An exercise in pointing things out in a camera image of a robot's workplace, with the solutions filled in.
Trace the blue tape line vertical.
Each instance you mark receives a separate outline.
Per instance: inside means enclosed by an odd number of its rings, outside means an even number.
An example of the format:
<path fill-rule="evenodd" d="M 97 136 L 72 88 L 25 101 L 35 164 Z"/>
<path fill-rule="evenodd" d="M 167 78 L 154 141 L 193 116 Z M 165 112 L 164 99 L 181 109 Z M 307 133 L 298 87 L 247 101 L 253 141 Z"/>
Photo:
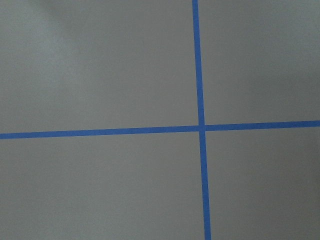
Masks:
<path fill-rule="evenodd" d="M 204 90 L 203 90 L 203 76 L 202 76 L 199 3 L 197 0 L 192 1 L 192 17 L 193 17 L 193 38 L 194 38 L 194 57 L 195 57 L 195 73 L 196 73 L 196 95 L 197 95 L 197 115 L 198 115 L 198 135 L 199 135 L 199 152 L 200 152 L 204 238 L 206 240 L 210 240 L 212 238 L 211 218 L 210 218 L 210 195 L 209 195 L 208 166 L 207 166 L 207 145 L 206 145 Z"/>

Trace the blue tape line horizontal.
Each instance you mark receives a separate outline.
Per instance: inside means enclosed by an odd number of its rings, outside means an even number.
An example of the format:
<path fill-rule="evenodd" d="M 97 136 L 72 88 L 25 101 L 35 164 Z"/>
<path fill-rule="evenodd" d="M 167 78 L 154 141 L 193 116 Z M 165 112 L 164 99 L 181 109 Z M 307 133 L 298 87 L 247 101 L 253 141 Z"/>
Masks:
<path fill-rule="evenodd" d="M 115 129 L 12 132 L 12 133 L 1 133 L 0 138 L 2 140 L 37 139 L 37 138 L 134 135 L 134 134 L 164 134 L 164 133 L 192 133 L 192 132 L 241 131 L 241 130 L 290 129 L 290 128 L 316 128 L 319 126 L 320 126 L 320 122 L 318 120 L 310 120 L 310 121 L 207 124 L 207 125 L 186 125 L 186 126 L 158 126 L 158 127 L 138 127 L 138 128 L 115 128 Z"/>

